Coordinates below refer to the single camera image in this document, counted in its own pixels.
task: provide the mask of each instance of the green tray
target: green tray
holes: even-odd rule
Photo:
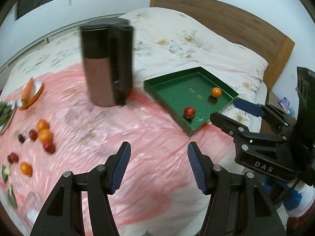
[[[219,87],[222,96],[210,96]],[[209,123],[210,114],[222,112],[238,93],[202,67],[195,67],[144,81],[144,90],[160,103],[188,136]],[[196,109],[195,118],[187,120],[184,109]]]

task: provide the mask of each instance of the tray rim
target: tray rim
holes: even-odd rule
[[[206,77],[208,80],[212,81],[215,85],[220,86],[222,85],[226,85],[230,92],[233,92],[233,94],[235,95],[234,98],[236,98],[239,94],[228,84],[226,84],[225,82],[223,82],[221,79],[219,79],[218,77],[216,77],[214,74],[212,74],[211,72],[207,71],[206,69],[204,69],[203,67],[193,67],[193,68],[189,68],[189,69],[185,69],[185,70],[181,70],[181,71],[177,71],[177,72],[173,72],[173,73],[169,73],[169,74],[165,74],[165,75],[160,75],[157,77],[153,77],[151,79],[147,79],[144,81],[143,87],[144,90],[156,101],[158,102],[172,117],[172,119],[182,128],[182,130],[188,135],[188,136],[192,136],[193,134],[195,134],[197,131],[199,131],[202,127],[206,126],[209,122],[210,122],[210,115],[209,115],[209,119],[202,122],[198,127],[196,127],[195,129],[192,129],[181,117],[180,115],[154,90],[153,86],[156,86],[158,84],[161,83],[165,83],[183,76],[187,76],[193,73],[201,73],[201,75],[203,75],[204,77]],[[166,78],[171,77],[172,75],[178,75],[180,74],[178,77],[174,77],[171,80],[164,80]],[[211,75],[214,77],[214,79],[216,81],[213,81],[212,79],[209,79],[209,77],[207,77],[207,75]],[[222,109],[220,109],[218,112],[221,113],[223,112],[229,105],[231,105],[233,103],[233,94],[226,92],[224,90],[224,92],[226,94],[228,94],[230,97],[232,97],[231,101],[225,105],[224,107],[222,107]]]

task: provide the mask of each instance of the wooden headboard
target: wooden headboard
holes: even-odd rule
[[[277,81],[295,44],[261,18],[217,0],[151,0],[150,7],[183,12],[230,42],[262,56],[269,64],[264,75],[268,91]]]

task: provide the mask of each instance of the orange carrot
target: orange carrot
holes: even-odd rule
[[[25,105],[31,98],[32,92],[34,88],[34,79],[29,79],[28,83],[25,85],[25,88],[21,94],[22,104]]]

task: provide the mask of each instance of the bed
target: bed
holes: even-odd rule
[[[11,166],[9,184],[18,200],[13,210],[1,184],[0,199],[11,219],[27,235],[43,201],[60,175],[87,172],[115,153],[122,140],[132,157],[122,186],[110,198],[120,235],[186,235],[201,227],[208,197],[197,189],[186,148],[196,141],[204,154],[231,172],[235,164],[231,137],[213,125],[191,138],[142,90],[143,81],[174,71],[202,66],[251,102],[264,103],[294,46],[294,42],[262,19],[215,0],[151,0],[150,8],[122,16],[135,27],[133,82],[122,108],[98,108],[89,103],[81,65],[79,33],[64,35],[19,61],[1,94],[14,99],[30,77],[45,83],[39,100],[18,111],[0,138],[20,159],[34,167],[32,178]],[[228,107],[224,113],[259,132],[261,121]],[[46,118],[57,143],[49,156],[39,143],[19,145],[18,131]],[[8,151],[0,153],[6,164]],[[83,195],[86,235],[92,235],[87,196]]]

